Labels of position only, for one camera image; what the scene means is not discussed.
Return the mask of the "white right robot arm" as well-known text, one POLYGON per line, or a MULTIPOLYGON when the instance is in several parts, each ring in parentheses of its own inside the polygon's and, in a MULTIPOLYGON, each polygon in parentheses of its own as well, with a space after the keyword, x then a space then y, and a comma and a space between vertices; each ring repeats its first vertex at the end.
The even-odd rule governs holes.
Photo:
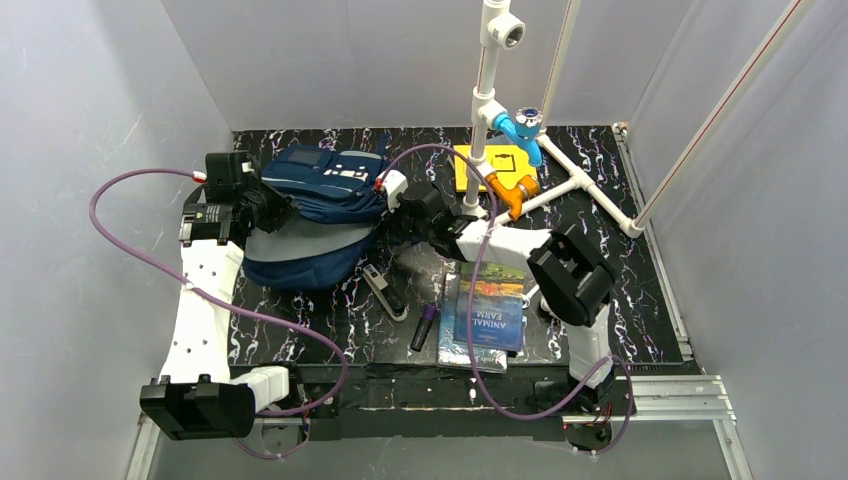
POLYGON ((607 395, 615 379, 608 330, 617 275, 576 227, 527 230, 459 215, 433 185, 383 182, 378 190, 402 230, 422 235, 441 256, 531 275, 547 312, 565 325, 569 374, 585 383, 580 395, 594 403, 607 395))

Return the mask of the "navy blue student backpack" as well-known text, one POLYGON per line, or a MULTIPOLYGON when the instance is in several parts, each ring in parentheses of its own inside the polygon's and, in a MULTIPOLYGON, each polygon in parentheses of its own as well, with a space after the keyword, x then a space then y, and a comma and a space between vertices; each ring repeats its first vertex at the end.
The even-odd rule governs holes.
POLYGON ((291 196, 297 211, 274 233, 255 230, 243 270, 263 287, 326 290, 347 278, 372 245, 387 201, 375 181, 388 166, 382 134, 374 152, 294 145, 264 167, 261 179, 291 196))

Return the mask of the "yellow notebook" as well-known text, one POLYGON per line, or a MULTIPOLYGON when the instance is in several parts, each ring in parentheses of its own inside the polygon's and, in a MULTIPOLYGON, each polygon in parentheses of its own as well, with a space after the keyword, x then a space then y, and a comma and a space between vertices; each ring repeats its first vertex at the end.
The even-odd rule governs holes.
MULTIPOLYGON (((487 162, 498 173, 506 188, 513 188, 525 176, 538 180, 537 169, 529 164, 528 154, 515 145, 486 145, 487 162)), ((465 193, 468 187, 467 164, 454 156, 454 186, 457 193, 465 193)))

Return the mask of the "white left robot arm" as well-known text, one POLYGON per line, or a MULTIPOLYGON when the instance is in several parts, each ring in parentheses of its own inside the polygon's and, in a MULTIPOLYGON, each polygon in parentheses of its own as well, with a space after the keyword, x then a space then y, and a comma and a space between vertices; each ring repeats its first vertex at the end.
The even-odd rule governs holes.
POLYGON ((171 440, 244 438, 257 413, 290 394, 289 370, 261 366, 233 377, 230 306, 247 239, 279 230, 293 201, 265 184, 246 151, 209 153, 206 176, 183 206, 175 329, 159 377, 140 393, 142 411, 171 440))

